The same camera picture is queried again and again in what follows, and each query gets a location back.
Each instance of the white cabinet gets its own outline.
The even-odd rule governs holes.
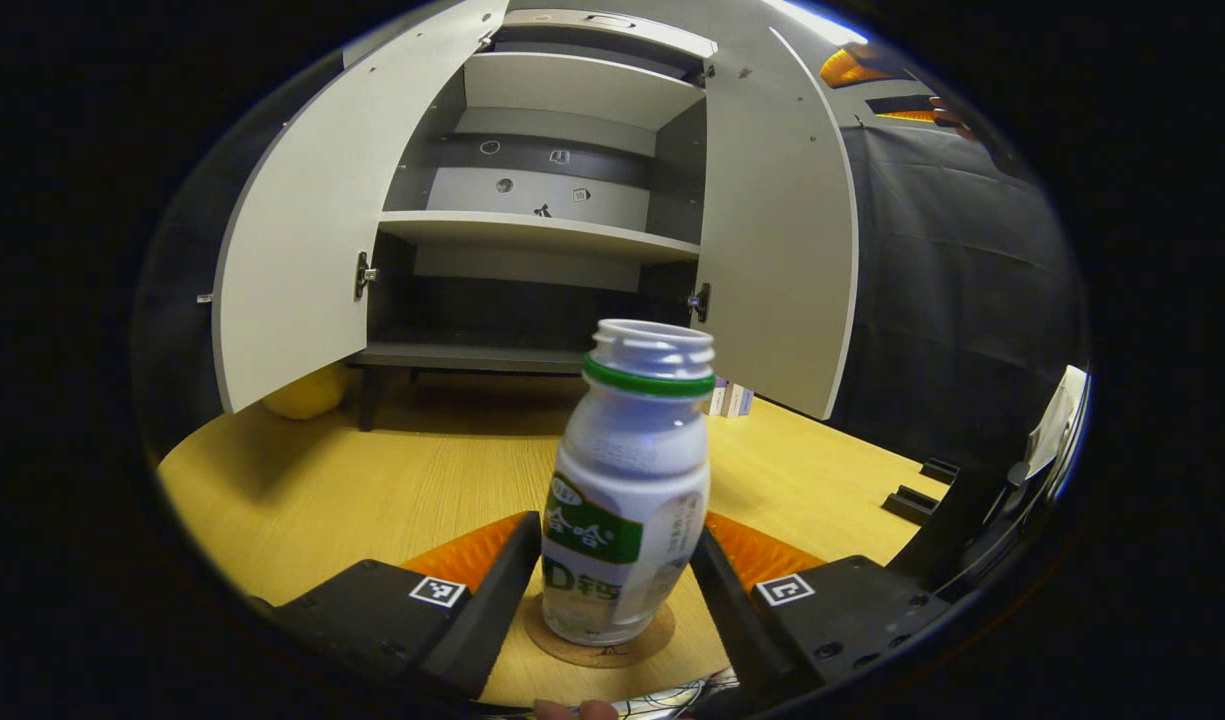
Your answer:
[[[565,343],[588,340],[593,320],[567,320],[686,323],[686,298],[708,283],[707,320],[691,324],[714,334],[718,372],[828,416],[850,333],[855,206],[813,70],[760,22],[712,23],[710,38],[624,15],[502,17],[503,0],[466,0],[394,37],[270,147],[216,283],[225,409],[343,358],[576,372],[579,350]],[[617,40],[581,45],[589,32]],[[393,264],[380,268],[388,287],[356,299],[360,251]],[[453,298],[475,282],[516,284],[502,285],[508,301]],[[421,291],[437,304],[412,305]],[[516,313],[519,333],[548,333],[529,309],[567,340],[475,347],[466,338],[486,324],[437,324]],[[407,329],[379,332],[392,324]]]

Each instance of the bottle label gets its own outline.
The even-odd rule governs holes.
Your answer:
[[[554,471],[549,487],[541,520],[549,541],[611,564],[630,564],[639,558],[643,524],[620,518],[586,500],[560,471]]]

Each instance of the metal bracket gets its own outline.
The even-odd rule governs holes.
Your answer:
[[[699,291],[688,296],[688,309],[696,311],[696,318],[704,323],[709,315],[709,283],[699,283]]]
[[[368,252],[359,251],[359,264],[355,266],[355,300],[363,300],[364,288],[368,283],[375,283],[379,271],[368,266]]]

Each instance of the wooden table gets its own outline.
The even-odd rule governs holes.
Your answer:
[[[538,511],[579,378],[423,375],[394,388],[376,429],[352,409],[285,420],[263,407],[223,415],[159,465],[184,524],[243,593],[282,605],[365,557],[401,564],[517,511]],[[710,508],[823,560],[886,564],[918,529],[881,509],[897,484],[941,497],[919,464],[755,400],[709,418]],[[526,594],[540,591],[533,574]],[[714,673],[725,653],[691,571],[670,596],[670,647],[625,670],[567,665],[516,615],[480,700],[529,707],[624,700]]]

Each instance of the cabinet door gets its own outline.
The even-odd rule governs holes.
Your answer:
[[[394,167],[430,100],[501,26],[506,0],[464,0],[353,64],[265,152],[216,266],[222,405],[241,410],[368,342],[355,298]]]
[[[851,336],[856,202],[817,73],[768,22],[714,31],[696,272],[710,299],[693,327],[723,377],[824,419]]]

